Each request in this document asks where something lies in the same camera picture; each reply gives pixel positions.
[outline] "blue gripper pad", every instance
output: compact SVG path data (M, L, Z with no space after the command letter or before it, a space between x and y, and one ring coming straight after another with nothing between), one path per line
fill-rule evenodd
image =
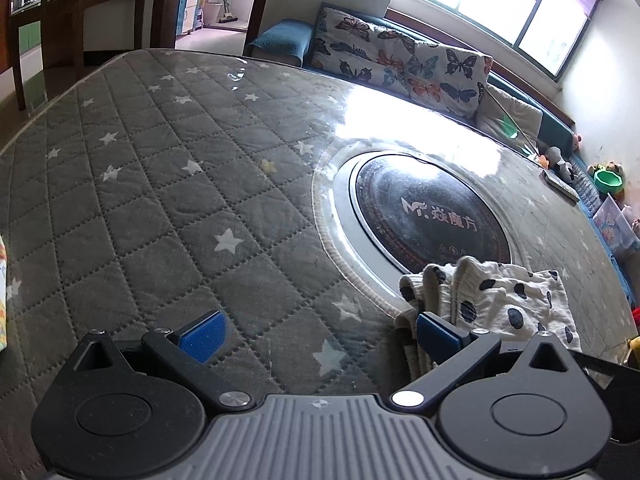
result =
M225 343L225 315L220 311L205 314L176 335L178 348L205 363Z
M443 363L462 350L462 339L457 334L446 330L425 313L418 316L415 323L415 331L418 345L438 364Z

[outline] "wooden table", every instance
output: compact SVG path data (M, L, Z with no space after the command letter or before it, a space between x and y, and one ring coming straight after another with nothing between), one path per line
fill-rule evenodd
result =
M110 0L46 0L18 10L9 17L9 60L14 69L15 95L20 110L27 107L20 68L20 27L42 22L43 67L73 66L76 69L76 79L79 80L84 77L84 11L108 1ZM136 0L133 23L134 50L142 48L144 12L145 0Z

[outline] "black glass cooktop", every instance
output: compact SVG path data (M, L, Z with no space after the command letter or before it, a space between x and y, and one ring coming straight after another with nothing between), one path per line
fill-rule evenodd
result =
M482 199L429 162L393 153L370 158L351 175L351 200L371 239L401 270L421 272L466 254L511 261L507 238Z

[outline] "window frame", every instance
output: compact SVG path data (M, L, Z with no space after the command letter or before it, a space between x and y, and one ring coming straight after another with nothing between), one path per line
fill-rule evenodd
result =
M476 20L473 20L472 18L470 18L470 17L466 16L465 14L463 14L462 12L460 12L458 10L460 8L460 3L458 3L458 5L455 8L453 8L451 6L443 4L442 2L439 2L438 0L427 0L427 1L431 2L433 5L435 5L437 7L440 7L441 9L444 9L444 10L447 10L449 12L452 12L453 14L455 14L456 16L459 16L460 18L462 18L466 22L469 22L472 25L475 25L477 28L481 29L483 32L487 33L492 38L494 38L494 39L500 41L501 43L503 43L504 45L508 46L511 50L513 50L514 52L519 54L521 57L526 59L533 66L535 66L542 73L544 73L553 82L558 83L560 81L560 79L562 78L562 75L564 74L565 70L569 66L569 63L571 63L571 60L572 60L573 56L575 55L576 51L578 50L578 47L580 46L580 42L582 41L582 38L584 37L587 29L589 28L589 25L591 23L591 19L593 18L594 13L598 9L598 6L600 5L600 2L602 0L596 0L596 3L594 4L593 9L591 9L591 13L586 17L586 20L584 21L584 25L582 26L582 28L580 30L580 33L578 33L578 36L575 38L574 44L572 44L571 49L569 49L569 53L567 54L566 58L562 62L562 65L558 69L558 74L553 74L553 72L551 72L545 66L543 66L542 63L540 63L539 61L536 61L532 56L530 56L529 54L527 54L524 50L522 50L520 48L520 43L522 42L525 34L529 30L529 26L531 25L531 22L533 21L533 18L535 17L537 10L540 7L540 4L542 3L542 0L536 0L535 1L534 5L533 5L533 8L531 9L531 12L529 13L527 19L525 20L524 25L522 26L522 30L520 31L518 37L516 38L516 41L514 41L513 43L509 42L508 40L505 40L503 37L501 37L496 32L488 29L487 27L485 27L481 23L476 22Z

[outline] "mop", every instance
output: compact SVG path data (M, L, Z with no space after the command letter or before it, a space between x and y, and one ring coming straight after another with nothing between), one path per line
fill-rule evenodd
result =
M232 13L231 13L231 6L229 5L229 2L227 0L222 0L222 3L225 6L225 15L220 18L218 20L219 23L229 23L229 22L235 22L238 20L238 18L236 18Z

